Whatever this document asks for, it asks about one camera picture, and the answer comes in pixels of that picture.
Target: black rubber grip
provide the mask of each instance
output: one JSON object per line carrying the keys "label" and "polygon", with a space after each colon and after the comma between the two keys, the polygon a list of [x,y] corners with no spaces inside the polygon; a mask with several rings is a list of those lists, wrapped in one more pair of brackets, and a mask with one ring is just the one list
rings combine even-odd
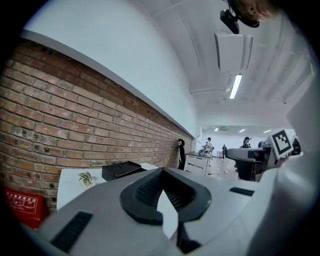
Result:
{"label": "black rubber grip", "polygon": [[120,204],[137,222],[162,225],[163,216],[157,211],[162,191],[178,212],[179,223],[198,220],[211,203],[205,186],[168,168],[158,168],[127,186],[120,194]]}
{"label": "black rubber grip", "polygon": [[90,213],[79,211],[51,241],[51,244],[61,251],[68,253],[91,220],[92,216],[93,215]]}

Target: brick wall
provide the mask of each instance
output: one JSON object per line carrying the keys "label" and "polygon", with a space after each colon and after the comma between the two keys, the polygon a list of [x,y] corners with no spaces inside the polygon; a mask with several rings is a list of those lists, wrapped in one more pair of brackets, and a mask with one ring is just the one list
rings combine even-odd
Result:
{"label": "brick wall", "polygon": [[62,168],[177,167],[177,139],[191,150],[192,138],[144,101],[32,41],[21,40],[0,84],[2,183],[44,195],[51,210]]}

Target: security camera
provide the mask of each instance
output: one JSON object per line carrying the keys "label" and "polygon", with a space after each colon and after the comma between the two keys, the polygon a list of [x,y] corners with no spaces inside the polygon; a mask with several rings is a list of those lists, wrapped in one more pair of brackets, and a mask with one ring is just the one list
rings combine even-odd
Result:
{"label": "security camera", "polygon": [[238,18],[233,16],[229,10],[220,11],[220,20],[232,31],[232,33],[239,34]]}
{"label": "security camera", "polygon": [[232,33],[239,34],[238,20],[251,28],[259,27],[259,21],[248,19],[241,14],[241,12],[237,9],[234,0],[227,0],[227,3],[230,10],[234,11],[234,15],[228,9],[222,10],[220,12],[220,20],[232,31]]}

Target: desk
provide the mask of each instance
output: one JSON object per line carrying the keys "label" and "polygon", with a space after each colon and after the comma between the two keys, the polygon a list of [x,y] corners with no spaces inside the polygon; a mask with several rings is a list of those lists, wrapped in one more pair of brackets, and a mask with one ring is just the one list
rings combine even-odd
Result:
{"label": "desk", "polygon": [[[143,169],[152,170],[158,168],[157,166],[151,165],[149,163],[139,163]],[[56,209],[59,210],[64,205],[75,199],[81,193],[85,191],[85,188],[79,182],[78,174],[88,171],[91,176],[95,176],[98,180],[95,184],[101,184],[106,182],[102,178],[102,167],[97,169],[62,169],[60,175],[60,181],[58,186],[58,194],[56,199]]]}
{"label": "desk", "polygon": [[205,176],[209,171],[211,157],[208,154],[199,155],[196,152],[185,154],[184,171]]}

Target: white table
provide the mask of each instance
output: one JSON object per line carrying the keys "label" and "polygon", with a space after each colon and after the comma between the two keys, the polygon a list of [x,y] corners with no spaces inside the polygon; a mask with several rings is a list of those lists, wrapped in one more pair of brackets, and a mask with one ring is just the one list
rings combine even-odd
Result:
{"label": "white table", "polygon": [[[152,170],[158,168],[157,166],[151,165],[149,163],[139,163],[143,169]],[[91,176],[95,176],[98,180],[95,181],[95,184],[101,184],[106,182],[102,178],[102,168],[97,169],[62,169],[60,175],[60,181],[58,186],[58,194],[56,199],[56,209],[59,210],[61,207],[75,199],[81,193],[85,192],[85,188],[79,182],[78,174],[88,171]]]}
{"label": "white table", "polygon": [[[157,169],[157,166],[151,165],[149,163],[139,163],[143,169],[152,170]],[[59,210],[64,205],[75,199],[77,196],[86,191],[86,189],[79,182],[78,174],[84,172],[90,172],[91,176],[95,176],[98,180],[95,181],[95,184],[101,184],[107,182],[102,178],[102,168],[97,169],[62,169],[59,186],[58,186],[58,195],[56,202],[56,209]],[[178,228],[178,213],[171,204],[167,194],[162,191],[158,205],[157,211],[162,213],[163,216],[163,225],[162,229],[164,234],[168,239],[173,239]]]}

